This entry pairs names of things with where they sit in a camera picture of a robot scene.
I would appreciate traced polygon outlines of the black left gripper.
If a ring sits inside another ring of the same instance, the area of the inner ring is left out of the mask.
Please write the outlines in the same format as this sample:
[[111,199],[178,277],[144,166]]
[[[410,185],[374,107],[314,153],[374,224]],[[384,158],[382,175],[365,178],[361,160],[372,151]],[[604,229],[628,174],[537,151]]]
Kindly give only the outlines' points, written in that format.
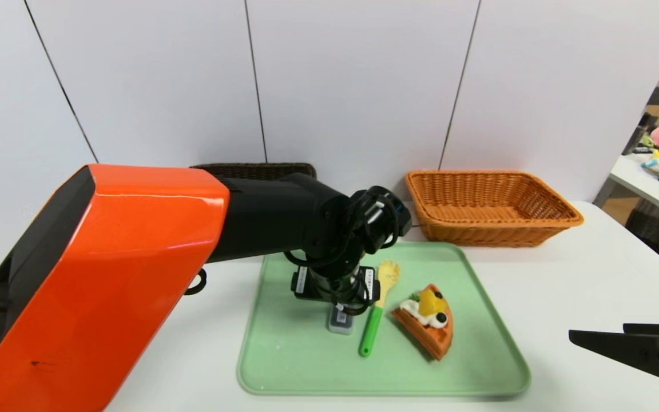
[[342,305],[373,305],[381,295],[377,269],[358,266],[338,278],[324,276],[313,268],[298,266],[291,279],[296,298]]

